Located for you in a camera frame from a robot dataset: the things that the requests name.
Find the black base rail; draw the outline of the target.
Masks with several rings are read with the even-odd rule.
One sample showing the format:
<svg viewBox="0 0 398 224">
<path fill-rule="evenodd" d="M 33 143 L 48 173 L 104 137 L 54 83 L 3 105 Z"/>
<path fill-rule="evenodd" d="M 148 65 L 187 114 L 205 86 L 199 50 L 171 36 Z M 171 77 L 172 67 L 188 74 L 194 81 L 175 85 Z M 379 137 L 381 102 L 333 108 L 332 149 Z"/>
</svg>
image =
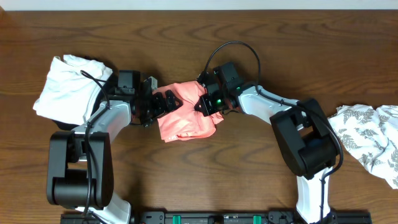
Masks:
<svg viewBox="0 0 398 224">
<path fill-rule="evenodd" d="M 145 212 L 132 217 L 131 224 L 299 224 L 305 221 L 298 213 L 274 210 L 267 213 L 165 213 Z M 330 212 L 322 223 L 372 224 L 368 212 Z"/>
</svg>

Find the white fern print shirt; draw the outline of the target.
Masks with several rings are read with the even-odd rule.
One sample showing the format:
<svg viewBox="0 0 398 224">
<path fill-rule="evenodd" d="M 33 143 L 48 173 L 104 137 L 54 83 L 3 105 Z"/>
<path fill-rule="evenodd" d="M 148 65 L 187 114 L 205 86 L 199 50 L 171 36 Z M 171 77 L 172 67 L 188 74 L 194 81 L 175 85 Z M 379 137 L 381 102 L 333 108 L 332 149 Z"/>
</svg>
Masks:
<svg viewBox="0 0 398 224">
<path fill-rule="evenodd" d="M 397 188 L 397 106 L 343 105 L 328 118 L 345 149 L 372 175 Z"/>
</svg>

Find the pink shirt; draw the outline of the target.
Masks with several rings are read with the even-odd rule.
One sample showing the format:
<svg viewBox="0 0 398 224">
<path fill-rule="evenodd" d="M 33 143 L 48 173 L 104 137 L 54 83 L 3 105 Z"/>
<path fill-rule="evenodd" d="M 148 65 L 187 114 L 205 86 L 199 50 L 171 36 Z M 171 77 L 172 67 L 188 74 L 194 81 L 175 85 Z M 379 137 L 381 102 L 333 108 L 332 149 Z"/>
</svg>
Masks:
<svg viewBox="0 0 398 224">
<path fill-rule="evenodd" d="M 221 113 L 210 116 L 195 110 L 200 97 L 206 93 L 205 89 L 196 81 L 173 83 L 159 87 L 156 93 L 163 95 L 167 90 L 180 100 L 182 106 L 158 119 L 161 139 L 165 142 L 176 140 L 207 138 L 215 133 L 216 125 L 223 121 Z"/>
</svg>

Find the black folded shirt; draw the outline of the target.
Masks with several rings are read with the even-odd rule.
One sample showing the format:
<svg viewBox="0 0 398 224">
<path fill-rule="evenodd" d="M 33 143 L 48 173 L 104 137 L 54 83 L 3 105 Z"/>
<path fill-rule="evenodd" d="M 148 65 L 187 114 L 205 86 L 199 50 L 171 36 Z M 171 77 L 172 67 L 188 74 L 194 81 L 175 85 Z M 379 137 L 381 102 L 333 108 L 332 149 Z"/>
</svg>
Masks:
<svg viewBox="0 0 398 224">
<path fill-rule="evenodd" d="M 114 91 L 114 89 L 117 87 L 117 82 L 118 82 L 118 76 L 114 73 L 111 74 L 111 76 L 105 80 L 104 78 L 102 79 L 96 79 L 98 83 L 103 84 L 103 88 L 107 94 L 111 94 L 111 92 Z M 99 108 L 100 103 L 105 99 L 105 95 L 102 91 L 100 91 L 95 99 L 95 103 L 92 106 L 92 112 L 90 114 L 93 115 L 95 111 Z M 56 121 L 53 120 L 53 122 L 57 125 L 57 127 L 63 131 L 71 131 L 73 128 L 77 127 L 78 124 L 68 124 L 68 123 L 63 123 L 61 121 Z"/>
</svg>

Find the white folded shirt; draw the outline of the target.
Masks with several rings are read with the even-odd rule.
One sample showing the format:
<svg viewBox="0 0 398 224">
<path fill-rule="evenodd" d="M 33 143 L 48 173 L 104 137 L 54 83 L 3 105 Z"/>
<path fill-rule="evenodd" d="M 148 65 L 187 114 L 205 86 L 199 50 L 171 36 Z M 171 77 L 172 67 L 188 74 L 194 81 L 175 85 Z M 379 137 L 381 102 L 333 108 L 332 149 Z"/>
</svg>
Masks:
<svg viewBox="0 0 398 224">
<path fill-rule="evenodd" d="M 113 73 L 104 63 L 74 55 L 55 56 L 33 109 L 37 115 L 67 124 L 83 124 L 93 112 L 101 88 L 93 78 L 107 80 Z"/>
</svg>

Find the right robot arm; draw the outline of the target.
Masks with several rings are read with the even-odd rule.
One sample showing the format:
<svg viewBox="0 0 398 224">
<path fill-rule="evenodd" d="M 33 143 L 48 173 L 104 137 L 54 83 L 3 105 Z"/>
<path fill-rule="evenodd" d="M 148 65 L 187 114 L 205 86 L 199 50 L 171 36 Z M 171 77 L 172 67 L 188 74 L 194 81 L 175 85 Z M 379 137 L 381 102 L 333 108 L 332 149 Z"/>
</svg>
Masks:
<svg viewBox="0 0 398 224">
<path fill-rule="evenodd" d="M 272 126 L 280 153 L 297 177 L 296 212 L 303 223 L 334 223 L 328 181 L 343 163 L 343 149 L 317 100 L 292 100 L 245 82 L 228 62 L 197 82 L 205 89 L 195 110 L 210 116 L 224 110 L 253 115 Z"/>
</svg>

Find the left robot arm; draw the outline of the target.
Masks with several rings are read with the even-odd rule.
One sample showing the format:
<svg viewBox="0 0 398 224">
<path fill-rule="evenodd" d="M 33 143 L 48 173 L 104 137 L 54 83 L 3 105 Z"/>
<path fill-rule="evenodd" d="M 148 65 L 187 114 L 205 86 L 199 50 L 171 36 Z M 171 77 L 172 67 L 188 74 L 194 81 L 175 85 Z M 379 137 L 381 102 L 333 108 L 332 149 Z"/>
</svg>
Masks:
<svg viewBox="0 0 398 224">
<path fill-rule="evenodd" d="M 104 95 L 98 110 L 82 125 L 52 134 L 47 171 L 47 200 L 71 209 L 61 223 L 134 223 L 129 202 L 114 192 L 111 143 L 138 116 L 141 126 L 179 109 L 183 102 L 167 90 L 156 93 L 153 77 L 141 80 L 134 70 L 122 70 L 114 91 L 88 72 Z"/>
</svg>

